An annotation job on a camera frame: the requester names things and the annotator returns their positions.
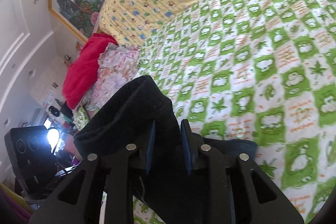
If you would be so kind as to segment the red fleece blanket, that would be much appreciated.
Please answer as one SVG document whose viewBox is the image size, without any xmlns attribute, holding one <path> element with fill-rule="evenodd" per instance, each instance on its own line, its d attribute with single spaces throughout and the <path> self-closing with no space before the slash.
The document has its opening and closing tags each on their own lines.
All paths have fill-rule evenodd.
<svg viewBox="0 0 336 224">
<path fill-rule="evenodd" d="M 71 110 L 76 108 L 85 93 L 97 81 L 98 58 L 110 43 L 117 45 L 112 36 L 94 33 L 87 40 L 79 57 L 68 67 L 62 94 Z"/>
</svg>

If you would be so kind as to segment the black pants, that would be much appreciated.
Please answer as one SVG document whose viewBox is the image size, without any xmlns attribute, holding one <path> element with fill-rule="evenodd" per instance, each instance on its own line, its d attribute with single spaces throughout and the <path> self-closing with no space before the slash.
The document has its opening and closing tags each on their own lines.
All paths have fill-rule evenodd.
<svg viewBox="0 0 336 224">
<path fill-rule="evenodd" d="M 153 147 L 149 171 L 135 171 L 132 194 L 165 223 L 205 223 L 209 217 L 209 176 L 188 174 L 173 104 L 150 76 L 124 85 L 75 136 L 82 157 L 106 156 L 139 140 Z"/>
</svg>

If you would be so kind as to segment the green white patterned bedsheet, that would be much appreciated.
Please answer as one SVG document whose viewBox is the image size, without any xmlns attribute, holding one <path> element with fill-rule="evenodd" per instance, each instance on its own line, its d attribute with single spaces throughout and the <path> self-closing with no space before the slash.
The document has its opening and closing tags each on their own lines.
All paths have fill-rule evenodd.
<svg viewBox="0 0 336 224">
<path fill-rule="evenodd" d="M 178 120 L 258 145 L 309 223 L 335 187 L 335 0 L 197 0 L 141 46 Z"/>
</svg>

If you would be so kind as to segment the black induction cooker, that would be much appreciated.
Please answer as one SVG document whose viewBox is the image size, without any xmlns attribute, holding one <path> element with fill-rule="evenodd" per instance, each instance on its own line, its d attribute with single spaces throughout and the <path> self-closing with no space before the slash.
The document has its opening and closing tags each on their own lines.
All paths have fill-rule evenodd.
<svg viewBox="0 0 336 224">
<path fill-rule="evenodd" d="M 5 145 L 14 174 L 27 194 L 36 194 L 55 177 L 56 159 L 45 126 L 12 128 Z"/>
</svg>

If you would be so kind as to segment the floral pink fabric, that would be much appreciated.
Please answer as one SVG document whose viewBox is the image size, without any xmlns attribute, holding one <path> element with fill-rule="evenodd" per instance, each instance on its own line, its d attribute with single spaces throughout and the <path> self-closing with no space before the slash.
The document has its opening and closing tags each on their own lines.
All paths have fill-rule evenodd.
<svg viewBox="0 0 336 224">
<path fill-rule="evenodd" d="M 139 46 L 108 44 L 98 58 L 97 80 L 89 86 L 79 104 L 87 111 L 102 108 L 125 84 L 135 78 L 140 58 Z"/>
</svg>

